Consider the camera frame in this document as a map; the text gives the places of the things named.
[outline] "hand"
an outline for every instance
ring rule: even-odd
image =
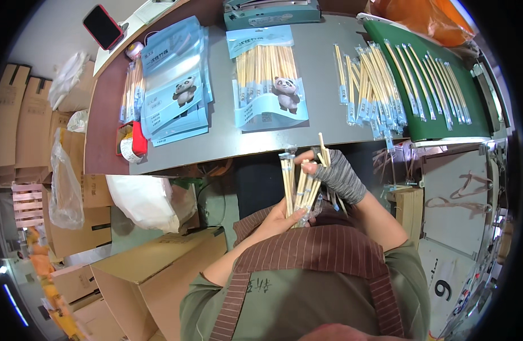
[[[260,242],[272,236],[284,233],[298,222],[305,213],[306,210],[301,208],[286,218],[286,198],[284,198],[273,207],[263,223],[261,223],[252,234],[252,237],[255,237],[255,239]]]
[[[358,175],[354,173],[345,155],[336,149],[328,149],[331,158],[331,166],[323,167],[321,164],[314,165],[307,163],[303,165],[306,173],[314,175],[333,189],[345,202],[355,205],[362,201],[366,195],[366,186],[360,181]],[[320,153],[319,147],[312,147],[310,151],[302,153],[293,161],[301,164],[301,161],[318,160],[316,155]]]

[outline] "qr code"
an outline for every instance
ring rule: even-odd
[[[263,123],[268,123],[273,121],[273,115],[271,113],[262,113],[261,114],[261,121]]]

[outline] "gray work table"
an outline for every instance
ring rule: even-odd
[[[354,48],[367,46],[365,33],[355,18],[324,15],[319,24],[291,25],[293,54],[299,76],[303,78],[309,120],[282,130],[247,133],[235,127],[231,80],[234,63],[229,59],[225,31],[210,27],[209,68],[214,102],[209,108],[209,132],[189,139],[154,147],[138,164],[130,164],[130,174],[205,161],[319,144],[318,133],[327,145],[372,141],[368,126],[349,126],[347,107],[339,103],[339,80],[333,44],[341,53],[357,57]]]

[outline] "cartoon panda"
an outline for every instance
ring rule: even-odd
[[[178,100],[178,107],[191,103],[193,100],[193,95],[195,90],[197,90],[197,86],[193,85],[194,82],[195,77],[188,77],[185,81],[176,85],[176,91],[172,95],[172,99]]]
[[[297,104],[299,103],[299,96],[297,95],[297,87],[291,79],[288,78],[274,78],[274,85],[271,92],[278,97],[278,104],[284,111],[290,110],[290,113],[297,113]]]

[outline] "wooden pallet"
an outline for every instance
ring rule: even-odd
[[[15,225],[23,229],[44,224],[41,190],[42,184],[12,184]]]

